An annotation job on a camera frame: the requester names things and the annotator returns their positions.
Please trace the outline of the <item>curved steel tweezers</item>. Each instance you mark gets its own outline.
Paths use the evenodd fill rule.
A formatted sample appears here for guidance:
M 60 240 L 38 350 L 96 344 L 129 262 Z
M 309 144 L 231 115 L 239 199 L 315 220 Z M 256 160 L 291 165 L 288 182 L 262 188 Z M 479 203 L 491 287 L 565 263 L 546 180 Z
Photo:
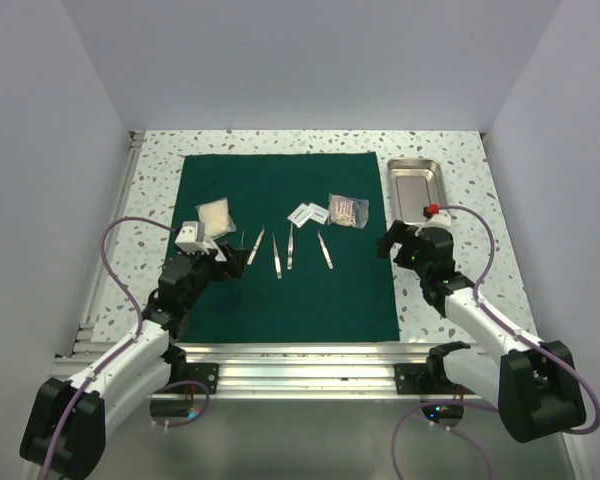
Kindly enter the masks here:
M 258 249 L 260 247 L 260 244 L 261 244 L 261 241 L 262 241 L 262 239 L 264 237 L 264 234 L 265 234 L 265 228 L 263 226 L 261 228 L 258 236 L 256 237 L 255 243 L 254 243 L 254 245 L 253 245 L 253 247 L 252 247 L 252 249 L 250 251 L 250 254 L 248 256 L 248 259 L 247 259 L 247 265 L 248 266 L 250 266 L 253 263 L 253 261 L 254 261 L 254 259 L 256 257 L 256 254 L 258 252 Z

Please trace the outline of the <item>white sachet blue text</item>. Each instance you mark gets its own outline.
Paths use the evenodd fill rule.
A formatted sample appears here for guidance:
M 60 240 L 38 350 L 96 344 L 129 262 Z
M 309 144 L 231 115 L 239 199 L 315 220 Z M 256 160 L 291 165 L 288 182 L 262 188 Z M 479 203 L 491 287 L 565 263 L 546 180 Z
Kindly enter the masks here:
M 310 212 L 309 218 L 319 224 L 324 225 L 329 218 L 329 211 L 315 203 L 308 204 L 308 211 Z

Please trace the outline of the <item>white sachet small print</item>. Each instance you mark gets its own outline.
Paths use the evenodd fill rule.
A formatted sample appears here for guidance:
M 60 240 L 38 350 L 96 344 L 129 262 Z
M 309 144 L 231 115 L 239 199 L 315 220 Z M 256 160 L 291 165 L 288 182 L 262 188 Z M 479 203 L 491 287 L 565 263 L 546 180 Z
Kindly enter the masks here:
M 296 227 L 301 228 L 312 216 L 313 211 L 306 203 L 298 205 L 287 219 Z

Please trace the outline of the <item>cotton swab packet printed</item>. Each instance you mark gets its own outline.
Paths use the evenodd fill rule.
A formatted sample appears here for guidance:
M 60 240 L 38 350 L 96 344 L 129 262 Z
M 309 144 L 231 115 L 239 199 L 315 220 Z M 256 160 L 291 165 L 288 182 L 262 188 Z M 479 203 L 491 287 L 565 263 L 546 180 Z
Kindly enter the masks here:
M 363 229 L 369 219 L 369 201 L 342 195 L 329 195 L 328 223 Z

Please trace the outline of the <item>straight steel tweezers long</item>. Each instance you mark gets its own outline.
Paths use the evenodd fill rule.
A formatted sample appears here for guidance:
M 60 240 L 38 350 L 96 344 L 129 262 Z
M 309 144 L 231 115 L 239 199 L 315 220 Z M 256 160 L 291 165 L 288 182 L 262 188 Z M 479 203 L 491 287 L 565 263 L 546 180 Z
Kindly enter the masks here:
M 274 268 L 275 268 L 275 272 L 276 272 L 276 278 L 282 279 L 282 268 L 281 268 L 280 255 L 279 255 L 279 250 L 277 247 L 276 237 L 275 237 L 274 233 L 272 233 L 272 248 L 273 248 Z

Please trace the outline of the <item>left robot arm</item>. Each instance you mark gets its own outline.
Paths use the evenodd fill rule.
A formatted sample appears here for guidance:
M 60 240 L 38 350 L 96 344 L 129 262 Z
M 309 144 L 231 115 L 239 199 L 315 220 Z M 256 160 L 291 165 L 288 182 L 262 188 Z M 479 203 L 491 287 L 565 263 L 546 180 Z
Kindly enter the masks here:
M 214 393 L 211 381 L 189 370 L 176 342 L 203 291 L 241 278 L 249 254 L 196 233 L 192 224 L 180 228 L 175 245 L 146 306 L 136 309 L 136 325 L 94 363 L 39 388 L 20 455 L 39 465 L 40 478 L 87 478 L 115 429 L 154 393 Z

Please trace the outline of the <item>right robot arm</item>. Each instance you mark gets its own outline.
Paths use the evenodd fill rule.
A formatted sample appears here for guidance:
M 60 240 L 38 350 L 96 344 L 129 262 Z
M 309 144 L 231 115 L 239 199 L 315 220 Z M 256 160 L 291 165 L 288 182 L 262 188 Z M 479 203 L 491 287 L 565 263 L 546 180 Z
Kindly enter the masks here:
M 585 423 L 569 348 L 526 332 L 481 299 L 474 282 L 456 268 L 447 229 L 396 220 L 378 240 L 377 253 L 386 258 L 392 248 L 398 250 L 394 263 L 417 275 L 425 302 L 476 343 L 455 341 L 430 349 L 425 379 L 431 389 L 444 393 L 462 386 L 480 396 L 520 443 Z

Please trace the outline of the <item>short steel tweezers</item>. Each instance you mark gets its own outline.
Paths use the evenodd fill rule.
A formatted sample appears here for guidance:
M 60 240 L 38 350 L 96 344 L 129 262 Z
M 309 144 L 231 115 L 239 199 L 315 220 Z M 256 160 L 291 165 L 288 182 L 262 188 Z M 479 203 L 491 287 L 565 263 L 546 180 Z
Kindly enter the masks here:
M 327 264 L 327 267 L 328 267 L 330 270 L 332 270 L 332 269 L 334 268 L 334 265 L 333 265 L 333 262 L 332 262 L 332 259 L 331 259 L 331 256 L 330 256 L 330 253 L 329 253 L 329 250 L 328 250 L 328 248 L 327 248 L 327 245 L 326 245 L 326 243 L 325 243 L 325 241 L 324 241 L 324 238 L 323 238 L 323 236 L 321 235 L 321 232 L 320 232 L 320 231 L 318 231 L 318 232 L 317 232 L 317 238 L 318 238 L 318 241 L 319 241 L 319 244 L 320 244 L 320 248 L 321 248 L 321 251 L 322 251 L 322 253 L 323 253 L 323 256 L 324 256 L 325 262 L 326 262 L 326 264 Z

